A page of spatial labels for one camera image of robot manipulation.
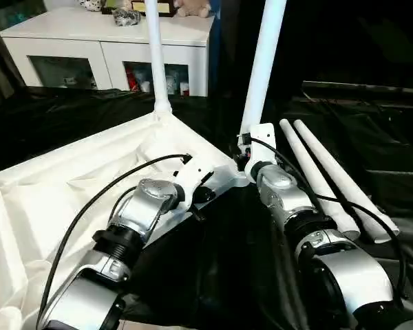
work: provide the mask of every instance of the black cable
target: black cable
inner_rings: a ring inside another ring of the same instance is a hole
[[[308,180],[305,179],[305,177],[301,174],[301,172],[298,170],[297,167],[295,167],[295,165],[288,159],[286,158],[285,155],[283,155],[282,153],[280,153],[276,148],[274,148],[273,146],[270,146],[269,144],[267,144],[264,141],[261,141],[259,139],[256,139],[255,137],[250,137],[249,138],[250,141],[254,141],[258,144],[261,144],[262,146],[265,146],[266,148],[268,148],[269,150],[271,150],[272,152],[274,152],[276,154],[276,156],[278,158],[280,158],[280,160],[285,163],[286,165],[288,165],[294,172],[295,176],[298,177],[298,179],[300,180],[301,184],[304,186],[304,188],[306,189],[306,192],[309,195],[309,199],[310,201],[315,205],[315,207],[317,208],[317,210],[321,213],[324,214],[323,208],[321,207],[321,204],[316,196],[316,194],[314,193],[314,191],[312,190],[312,188],[309,186]]]
[[[324,199],[326,201],[334,201],[336,203],[340,203],[340,201],[336,198],[332,197],[327,197],[327,196],[321,196],[317,195],[318,198]],[[373,212],[369,211],[367,208],[364,208],[363,206],[356,204],[352,201],[347,201],[351,206],[354,208],[357,208],[358,210],[366,213],[368,216],[372,217],[384,230],[387,232],[388,236],[390,237],[390,242],[392,244],[392,247],[394,249],[394,252],[399,260],[399,277],[398,277],[398,284],[396,285],[396,290],[398,292],[398,295],[400,298],[403,298],[405,296],[404,294],[404,287],[405,287],[405,282],[407,279],[407,260],[405,258],[404,252],[401,247],[401,242],[399,242],[398,237],[393,233],[393,231],[390,229],[390,227],[381,219],[379,218],[376,214]]]
[[[43,292],[43,297],[41,299],[39,315],[38,315],[38,318],[36,319],[36,327],[37,328],[39,326],[41,315],[43,314],[43,312],[46,308],[46,305],[47,305],[47,300],[49,298],[50,287],[52,286],[52,281],[54,280],[55,271],[56,271],[56,269],[58,267],[58,264],[60,262],[61,255],[63,254],[63,251],[65,249],[67,240],[69,239],[69,236],[71,235],[71,233],[72,233],[73,229],[75,228],[76,224],[78,223],[79,219],[90,208],[90,206],[92,206],[92,204],[95,203],[96,200],[98,200],[98,198],[103,196],[110,188],[115,186],[118,182],[124,180],[129,175],[132,175],[133,173],[142,170],[143,168],[146,168],[146,167],[148,167],[150,165],[153,165],[157,162],[161,162],[162,160],[168,160],[168,159],[171,159],[171,158],[182,158],[183,161],[186,162],[188,159],[191,158],[191,156],[190,155],[167,155],[167,156],[164,156],[164,157],[156,158],[156,159],[151,160],[151,161],[149,161],[149,162],[147,162],[143,165],[140,165],[140,166],[138,166],[138,167],[136,167],[132,170],[129,170],[126,173],[122,174],[120,177],[117,177],[114,181],[110,182],[108,185],[106,185],[106,187],[104,187],[100,192],[98,192],[95,196],[93,196],[87,202],[87,204],[84,205],[84,207],[80,210],[80,212],[78,212],[78,214],[75,216],[74,220],[70,224],[69,228],[67,229],[66,233],[64,234],[64,237],[61,240],[60,245],[58,247],[58,250],[56,252],[54,261],[52,262],[52,267],[50,268],[49,276],[47,277],[46,285],[45,285],[44,292]]]
[[[136,186],[131,187],[131,188],[128,188],[128,189],[127,189],[125,192],[123,192],[123,193],[121,194],[121,196],[116,200],[115,205],[113,205],[112,211],[110,212],[109,221],[110,221],[110,220],[113,218],[113,216],[115,215],[116,209],[117,209],[119,203],[123,200],[123,198],[124,198],[125,196],[127,196],[129,193],[131,193],[131,192],[132,192],[133,190],[135,190],[135,189],[136,189]]]

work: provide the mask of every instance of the white cabinet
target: white cabinet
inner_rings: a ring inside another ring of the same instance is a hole
[[[208,94],[213,17],[162,17],[160,31],[172,93]],[[118,27],[113,17],[59,8],[1,32],[28,86],[152,90],[146,18]]]

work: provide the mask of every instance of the white cloth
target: white cloth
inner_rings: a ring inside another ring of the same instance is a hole
[[[212,188],[223,193],[223,183],[233,185],[233,161],[172,115],[158,121],[149,114],[0,172],[0,330],[34,329],[56,247],[84,204],[129,169],[173,153],[207,154],[220,178]],[[178,159],[165,160],[102,196],[74,229],[50,293],[92,247],[93,233],[106,228],[123,191],[144,177],[173,179],[181,166]],[[156,232],[177,224],[161,222]]]

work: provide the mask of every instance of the cabinet door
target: cabinet door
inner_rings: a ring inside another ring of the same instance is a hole
[[[98,41],[3,39],[27,86],[112,88]]]
[[[150,46],[101,43],[114,88],[152,91]],[[163,45],[169,94],[207,96],[208,48]]]

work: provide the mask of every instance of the white tube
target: white tube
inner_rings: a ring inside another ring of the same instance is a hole
[[[282,128],[286,139],[288,139],[289,145],[312,190],[318,195],[336,198],[312,157],[301,143],[301,140],[298,138],[298,135],[292,126],[289,124],[289,121],[287,119],[282,119],[280,121],[280,127]],[[324,213],[329,217],[332,217],[337,223],[340,232],[353,241],[359,237],[361,232],[359,231],[357,224],[354,219],[346,213],[340,203],[321,199],[320,204]]]
[[[352,178],[338,164],[335,158],[326,150],[326,148],[324,148],[308,127],[306,127],[301,120],[296,120],[294,126],[346,199],[367,208],[370,212],[374,213],[384,221],[393,233],[396,235],[399,234],[399,229],[394,222],[387,215],[379,212],[372,201],[370,201],[360,187],[358,187]],[[373,238],[375,243],[384,243],[390,240],[387,232],[372,217],[356,208],[354,208],[354,210],[362,220],[364,229]]]
[[[145,0],[145,14],[149,28],[149,44],[151,53],[151,70],[153,72],[153,85],[156,113],[171,113],[171,105],[167,95],[167,79],[165,78],[164,56],[160,42],[158,0]]]
[[[255,50],[253,71],[246,95],[245,110],[240,133],[248,133],[249,127],[259,124],[262,119],[266,91],[273,68],[275,50],[282,28],[286,0],[266,0],[260,27],[257,49]]]

